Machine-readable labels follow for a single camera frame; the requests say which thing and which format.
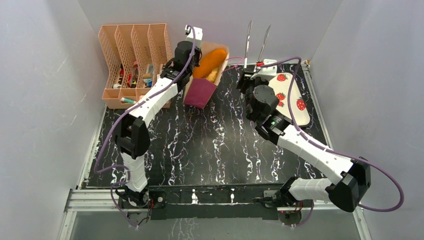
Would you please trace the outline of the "long orange fake baguette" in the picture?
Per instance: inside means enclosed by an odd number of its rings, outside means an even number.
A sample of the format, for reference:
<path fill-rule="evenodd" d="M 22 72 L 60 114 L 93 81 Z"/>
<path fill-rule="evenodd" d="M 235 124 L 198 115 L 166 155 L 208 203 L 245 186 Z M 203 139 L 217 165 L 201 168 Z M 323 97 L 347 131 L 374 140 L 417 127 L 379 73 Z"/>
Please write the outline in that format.
<path fill-rule="evenodd" d="M 193 78 L 206 78 L 214 69 L 222 65 L 227 58 L 227 51 L 224 48 L 216 48 L 203 56 L 197 66 L 193 70 Z"/>

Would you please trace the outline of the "metal tongs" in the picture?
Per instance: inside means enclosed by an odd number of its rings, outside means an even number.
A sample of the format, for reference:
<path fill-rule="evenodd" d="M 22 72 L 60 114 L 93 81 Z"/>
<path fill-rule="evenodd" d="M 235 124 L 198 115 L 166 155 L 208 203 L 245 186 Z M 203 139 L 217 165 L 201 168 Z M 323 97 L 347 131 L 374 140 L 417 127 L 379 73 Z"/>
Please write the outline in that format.
<path fill-rule="evenodd" d="M 250 35 L 251 35 L 252 25 L 253 25 L 253 21 L 251 20 L 249 22 L 248 28 L 247 28 L 247 36 L 246 36 L 246 42 L 245 42 L 245 53 L 244 53 L 244 59 L 243 59 L 243 68 L 244 69 L 246 69 L 247 65 L 248 65 L 248 54 L 249 54 Z M 261 60 L 262 60 L 262 55 L 263 55 L 265 46 L 266 46 L 267 41 L 268 41 L 271 26 L 272 25 L 270 24 L 265 31 L 262 47 L 260 49 L 259 56 L 257 58 L 257 62 L 261 62 Z"/>

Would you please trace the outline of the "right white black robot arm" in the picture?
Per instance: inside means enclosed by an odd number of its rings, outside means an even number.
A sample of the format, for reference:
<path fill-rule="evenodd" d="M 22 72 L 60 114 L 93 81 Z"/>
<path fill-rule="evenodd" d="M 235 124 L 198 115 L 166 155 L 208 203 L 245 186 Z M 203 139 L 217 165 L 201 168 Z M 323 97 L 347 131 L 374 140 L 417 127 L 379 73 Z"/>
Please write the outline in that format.
<path fill-rule="evenodd" d="M 272 67 L 244 70 L 237 89 L 245 98 L 246 117 L 261 137 L 298 155 L 325 176 L 290 178 L 280 189 L 282 202 L 295 207 L 303 200 L 328 201 L 353 212 L 371 186 L 370 167 L 362 159 L 334 153 L 295 124 L 296 114 L 306 114 L 295 77 Z"/>

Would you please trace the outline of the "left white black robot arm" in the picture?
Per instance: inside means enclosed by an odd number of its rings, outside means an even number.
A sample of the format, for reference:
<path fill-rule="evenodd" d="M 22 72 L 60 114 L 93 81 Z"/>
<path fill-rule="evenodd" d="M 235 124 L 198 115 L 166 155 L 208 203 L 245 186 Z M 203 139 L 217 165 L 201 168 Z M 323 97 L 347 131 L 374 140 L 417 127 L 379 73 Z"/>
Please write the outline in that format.
<path fill-rule="evenodd" d="M 177 44 L 174 58 L 169 60 L 151 90 L 133 109 L 122 115 L 113 131 L 113 140 L 120 150 L 126 169 L 124 192 L 118 195 L 137 208 L 149 203 L 148 180 L 144 155 L 151 144 L 149 125 L 162 107 L 189 82 L 202 56 L 200 40 L 184 40 Z"/>

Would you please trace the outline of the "small yellow fake bread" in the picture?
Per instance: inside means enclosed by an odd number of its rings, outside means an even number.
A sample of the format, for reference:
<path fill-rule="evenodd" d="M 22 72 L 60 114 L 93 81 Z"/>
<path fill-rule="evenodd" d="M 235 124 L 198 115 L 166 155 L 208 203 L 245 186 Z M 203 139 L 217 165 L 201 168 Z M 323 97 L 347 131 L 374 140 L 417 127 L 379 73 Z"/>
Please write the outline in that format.
<path fill-rule="evenodd" d="M 217 76 L 218 76 L 218 73 L 219 73 L 219 68 L 217 67 L 217 68 L 215 68 L 215 69 L 213 69 L 210 73 L 209 73 L 209 75 L 206 77 L 206 79 L 210 82 L 210 83 L 215 83 L 215 81 L 216 81 L 216 79 L 217 79 Z"/>

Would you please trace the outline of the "white strawberry print tray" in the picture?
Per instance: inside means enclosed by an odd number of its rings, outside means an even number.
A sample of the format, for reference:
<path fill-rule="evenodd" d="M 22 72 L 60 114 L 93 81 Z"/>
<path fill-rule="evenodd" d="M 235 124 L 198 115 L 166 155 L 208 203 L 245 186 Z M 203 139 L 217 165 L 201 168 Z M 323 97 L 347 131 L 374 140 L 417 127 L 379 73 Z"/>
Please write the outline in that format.
<path fill-rule="evenodd" d="M 306 108 L 306 102 L 303 100 L 296 82 L 293 83 L 290 91 L 290 101 L 288 99 L 289 87 L 292 78 L 293 75 L 291 73 L 277 73 L 276 76 L 269 81 L 268 85 L 273 88 L 275 96 L 279 101 L 276 110 L 291 120 L 288 108 L 288 102 L 290 102 L 290 109 L 297 125 L 300 127 L 306 127 L 311 123 L 311 118 Z"/>

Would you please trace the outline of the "peach plastic file organizer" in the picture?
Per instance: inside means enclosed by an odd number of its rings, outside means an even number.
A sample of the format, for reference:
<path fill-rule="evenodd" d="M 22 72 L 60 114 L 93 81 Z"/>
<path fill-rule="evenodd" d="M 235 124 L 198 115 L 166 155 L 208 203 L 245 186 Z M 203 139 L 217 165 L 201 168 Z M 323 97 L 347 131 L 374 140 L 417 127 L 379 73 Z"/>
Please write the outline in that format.
<path fill-rule="evenodd" d="M 122 97 L 139 101 L 173 58 L 165 23 L 102 25 L 98 38 L 108 67 L 102 99 L 109 109 L 132 106 L 121 102 Z M 138 63 L 137 76 L 134 61 Z"/>

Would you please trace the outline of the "red bottle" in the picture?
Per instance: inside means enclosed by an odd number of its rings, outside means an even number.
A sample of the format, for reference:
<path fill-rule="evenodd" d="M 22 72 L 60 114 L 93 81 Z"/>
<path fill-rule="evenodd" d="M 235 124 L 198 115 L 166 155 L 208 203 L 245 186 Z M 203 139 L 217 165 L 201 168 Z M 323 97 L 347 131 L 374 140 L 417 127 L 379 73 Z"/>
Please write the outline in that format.
<path fill-rule="evenodd" d="M 134 61 L 133 62 L 133 76 L 137 76 L 139 74 L 139 71 L 138 71 L 138 62 L 137 61 Z"/>

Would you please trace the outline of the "green white tube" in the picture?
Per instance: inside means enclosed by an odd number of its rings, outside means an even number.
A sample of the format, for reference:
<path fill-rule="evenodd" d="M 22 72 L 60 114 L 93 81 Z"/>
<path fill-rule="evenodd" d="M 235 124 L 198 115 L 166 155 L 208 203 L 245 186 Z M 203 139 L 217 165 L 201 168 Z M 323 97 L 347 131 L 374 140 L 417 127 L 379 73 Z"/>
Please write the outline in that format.
<path fill-rule="evenodd" d="M 136 100 L 133 100 L 127 97 L 122 97 L 120 101 L 124 104 L 135 104 L 137 102 Z"/>

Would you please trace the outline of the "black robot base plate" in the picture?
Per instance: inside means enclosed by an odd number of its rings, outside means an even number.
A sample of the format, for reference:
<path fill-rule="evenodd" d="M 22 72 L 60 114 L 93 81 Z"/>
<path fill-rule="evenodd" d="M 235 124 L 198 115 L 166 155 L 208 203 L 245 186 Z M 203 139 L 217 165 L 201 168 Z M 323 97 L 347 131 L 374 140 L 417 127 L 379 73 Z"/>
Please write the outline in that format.
<path fill-rule="evenodd" d="M 119 207 L 129 213 L 145 211 L 151 220 L 183 218 L 261 218 L 298 222 L 311 200 L 284 196 L 281 183 L 148 186 L 136 193 L 118 187 Z"/>

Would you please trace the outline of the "aluminium frame rail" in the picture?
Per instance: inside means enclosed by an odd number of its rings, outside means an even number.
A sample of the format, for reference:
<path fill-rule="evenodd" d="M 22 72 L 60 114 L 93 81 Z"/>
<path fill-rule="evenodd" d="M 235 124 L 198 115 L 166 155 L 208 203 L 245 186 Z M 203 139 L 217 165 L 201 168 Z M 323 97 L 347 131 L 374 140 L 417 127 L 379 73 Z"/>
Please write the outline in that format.
<path fill-rule="evenodd" d="M 313 210 L 338 210 L 329 202 L 316 200 Z M 110 189 L 71 189 L 64 212 L 116 212 L 119 209 L 113 202 Z M 357 207 L 352 213 L 361 240 L 372 240 L 365 220 L 363 208 Z"/>

